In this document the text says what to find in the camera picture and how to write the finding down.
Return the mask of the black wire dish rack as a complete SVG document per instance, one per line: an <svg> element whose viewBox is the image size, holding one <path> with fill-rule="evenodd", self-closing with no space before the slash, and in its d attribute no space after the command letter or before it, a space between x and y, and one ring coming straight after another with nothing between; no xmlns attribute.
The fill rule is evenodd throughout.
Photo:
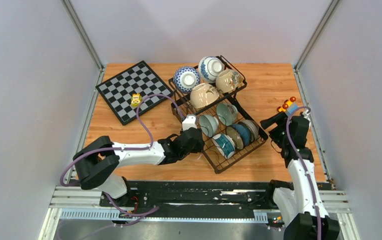
<svg viewBox="0 0 382 240"><path fill-rule="evenodd" d="M216 57L219 58L221 60L221 62L224 64L224 70L232 69L232 70L238 71L223 56L216 56ZM210 84L210 83L204 81L201 76L200 76L200 78L201 78L201 83ZM175 114L177 116L179 113L182 113L183 116L185 116L185 117L186 117L186 115L196 115L197 118L198 118L198 121L197 121L197 127L198 128L200 128L200 125L199 125L199 116L207 114L207 115L214 116L214 117L216 117L219 120L219 127L218 127L218 130L217 130L216 134L225 134L225 135L227 135L226 134L226 127L227 126L225 126L220 121L220 119L218 118L217 113L216 113L216 106L219 103L230 103L230 104L233 104L233 105L235 105L237 107L237 109L238 109L238 116L237 116L236 121L233 124L236 123L236 124L242 125L240 123L240 121L248 119L248 120L251 120L257 126L258 132L259 132L259 136L258 136L257 140L255 140L254 142L250 142L249 145L246 146L242 150L238 150L235 147L235 154L230 159L225 159L221 155L219 150L215 147L214 143L212 142L212 140L211 140L212 137L211 138L207 137L202 132L203 140L204 140L204 148L203 148L203 152L202 153L206 157L206 159L210 163L210 165L213 167L215 173L220 174L220 173L224 172L225 170L227 170L228 168L230 168L231 166L236 164L238 161L240 161L241 159L246 157L248 154L250 154L251 152L255 151L257 148L259 148L260 146L262 146L263 144L265 144L267 142L267 140L268 140L267 133L243 109L243 107L241 106L241 104L238 102L238 100L236 98L237 93L247 86L247 82L246 82L245 77L244 77L243 82L235 90L233 90L233 91L231 91L229 93L221 93L221 92L219 92L217 90L219 92L219 94L220 94L219 99L216 100L215 102L213 102L212 104L210 104L210 105L208 105L206 107L203 107L203 108L199 108L199 109L196 109L191 104L190 93L182 93L182 92L180 92L177 89L177 87L174 85L173 77L171 79L169 79L169 85L174 89L174 99L175 99L175 102L171 105L173 114Z"/></svg>

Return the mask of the dark blue glazed bowl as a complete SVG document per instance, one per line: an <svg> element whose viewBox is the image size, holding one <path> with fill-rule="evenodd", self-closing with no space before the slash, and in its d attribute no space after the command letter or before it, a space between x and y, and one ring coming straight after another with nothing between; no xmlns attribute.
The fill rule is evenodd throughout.
<svg viewBox="0 0 382 240"><path fill-rule="evenodd" d="M226 127L226 134L233 140L238 150L244 149L251 140L250 131L240 124L232 124Z"/></svg>

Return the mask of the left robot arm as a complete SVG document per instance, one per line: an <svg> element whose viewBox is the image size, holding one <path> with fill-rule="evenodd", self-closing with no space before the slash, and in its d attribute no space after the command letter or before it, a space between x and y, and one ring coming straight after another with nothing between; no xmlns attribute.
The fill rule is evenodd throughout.
<svg viewBox="0 0 382 240"><path fill-rule="evenodd" d="M134 165L167 165L181 161L204 147L202 130L191 127L152 144L122 144L101 136L73 157L83 190L99 189L121 207L132 200L132 193L115 169Z"/></svg>

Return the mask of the teal white striped bowl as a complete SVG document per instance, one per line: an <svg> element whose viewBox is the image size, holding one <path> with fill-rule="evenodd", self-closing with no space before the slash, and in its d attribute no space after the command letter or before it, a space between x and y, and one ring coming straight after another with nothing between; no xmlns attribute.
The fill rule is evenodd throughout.
<svg viewBox="0 0 382 240"><path fill-rule="evenodd" d="M235 154L235 143L229 136L219 133L211 140L225 159L230 159Z"/></svg>

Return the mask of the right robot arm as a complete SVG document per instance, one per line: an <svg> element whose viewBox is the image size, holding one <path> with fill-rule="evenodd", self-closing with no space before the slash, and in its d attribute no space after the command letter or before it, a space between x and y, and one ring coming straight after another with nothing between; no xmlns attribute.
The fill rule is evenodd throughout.
<svg viewBox="0 0 382 240"><path fill-rule="evenodd" d="M313 154L305 145L309 119L303 114L292 117L279 112L260 123L263 128L277 125L269 131L269 136L281 149L292 179L291 183L271 180L264 195L269 208L280 210L285 226L283 238L336 240L340 226L323 205L314 176Z"/></svg>

